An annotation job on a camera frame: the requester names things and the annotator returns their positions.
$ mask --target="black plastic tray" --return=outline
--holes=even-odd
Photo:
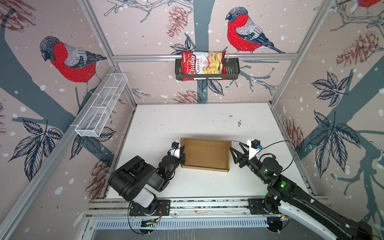
[[[175,65],[175,74],[176,79],[181,81],[183,78],[205,78],[208,80],[208,78],[226,78],[227,80],[236,80],[239,77],[240,74],[240,66],[239,66],[239,59],[238,58],[229,58],[228,62],[227,59],[224,58],[223,65],[225,68],[226,74],[183,74],[182,68],[181,68],[181,59],[176,59],[176,65]]]

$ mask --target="brown open box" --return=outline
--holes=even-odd
[[[181,146],[185,146],[185,165],[183,168],[211,171],[229,171],[229,148],[232,141],[182,138]]]

